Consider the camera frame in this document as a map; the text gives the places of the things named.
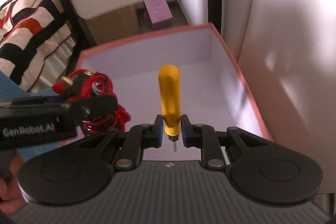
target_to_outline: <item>pink-edged box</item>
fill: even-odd
[[[173,15],[166,0],[145,0],[148,20],[153,30],[171,27]]]
[[[162,114],[158,84],[161,66],[181,71],[181,110],[191,123],[218,131],[238,126],[270,139],[251,91],[228,47],[212,24],[183,26],[106,43],[81,53],[77,68],[107,74],[118,102],[131,114],[126,130],[153,123]],[[164,134],[160,149],[144,151],[144,160],[200,160],[198,148],[177,152]]]

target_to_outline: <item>ribbed gray surface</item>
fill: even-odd
[[[272,208],[252,202],[224,174],[206,171],[195,161],[148,161],[118,173],[87,202],[64,208],[28,204],[12,219],[20,224],[320,224],[328,217],[312,203]]]

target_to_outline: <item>pink box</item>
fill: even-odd
[[[145,0],[148,20],[154,30],[171,27],[173,15],[166,0]]]

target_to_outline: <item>finger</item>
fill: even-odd
[[[13,176],[12,179],[7,182],[7,191],[0,194],[2,200],[12,200],[21,198],[21,191],[17,183],[16,176]]]
[[[19,153],[15,153],[12,160],[9,163],[9,170],[12,175],[16,176],[23,164],[23,159]]]
[[[16,213],[26,202],[23,199],[15,199],[0,203],[0,211],[9,216]]]
[[[0,196],[7,192],[7,184],[6,182],[0,178]]]

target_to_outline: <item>screwdriver handle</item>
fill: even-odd
[[[175,137],[181,132],[181,80],[180,70],[174,65],[165,65],[159,72],[159,86],[165,132]]]

